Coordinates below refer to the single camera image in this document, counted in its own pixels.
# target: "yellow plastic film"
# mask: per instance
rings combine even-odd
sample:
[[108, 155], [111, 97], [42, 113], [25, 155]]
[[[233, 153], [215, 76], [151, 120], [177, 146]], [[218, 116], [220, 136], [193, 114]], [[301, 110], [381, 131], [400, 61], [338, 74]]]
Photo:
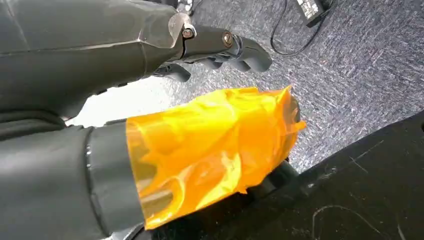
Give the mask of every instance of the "yellow plastic film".
[[153, 229], [256, 186], [288, 155], [298, 107], [290, 87], [222, 89], [126, 122], [128, 153]]

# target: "gray carpet floor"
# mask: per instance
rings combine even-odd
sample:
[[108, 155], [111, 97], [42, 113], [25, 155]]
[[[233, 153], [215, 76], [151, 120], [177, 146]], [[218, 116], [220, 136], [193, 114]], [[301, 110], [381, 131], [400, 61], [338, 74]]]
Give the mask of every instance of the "gray carpet floor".
[[[294, 50], [315, 30], [303, 26], [293, 0], [278, 27], [279, 47]], [[424, 110], [424, 1], [335, 0], [321, 32], [302, 54], [283, 58], [270, 34], [283, 0], [203, 0], [194, 23], [226, 28], [271, 53], [264, 73], [189, 66], [187, 83], [167, 81], [173, 105], [220, 88], [291, 84], [307, 122], [290, 154], [304, 171], [356, 140]]]

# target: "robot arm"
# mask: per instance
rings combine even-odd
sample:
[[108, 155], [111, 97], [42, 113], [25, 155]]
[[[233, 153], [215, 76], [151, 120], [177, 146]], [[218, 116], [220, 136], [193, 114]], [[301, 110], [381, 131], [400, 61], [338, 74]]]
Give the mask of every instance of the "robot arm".
[[[2, 112], [45, 110], [70, 119], [110, 87], [151, 75], [187, 80], [174, 63], [211, 62], [228, 50], [233, 55], [222, 60], [237, 62], [251, 52], [240, 37], [234, 44], [236, 36], [223, 39], [224, 29], [196, 31], [187, 15], [143, 0], [5, 0], [0, 22]], [[191, 36], [183, 36], [187, 26]], [[267, 69], [269, 55], [245, 42]]]

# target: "bolt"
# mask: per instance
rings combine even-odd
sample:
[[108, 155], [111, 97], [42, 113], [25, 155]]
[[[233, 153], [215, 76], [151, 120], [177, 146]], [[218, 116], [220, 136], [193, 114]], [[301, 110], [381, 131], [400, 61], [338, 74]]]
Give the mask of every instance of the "bolt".
[[224, 43], [224, 46], [230, 48], [233, 45], [233, 35], [231, 34], [231, 32], [224, 32], [224, 34], [222, 35], [222, 41]]
[[192, 31], [191, 29], [189, 29], [189, 28], [184, 29], [184, 30], [182, 31], [182, 36], [183, 36], [185, 39], [192, 38], [192, 37], [193, 37], [193, 31]]

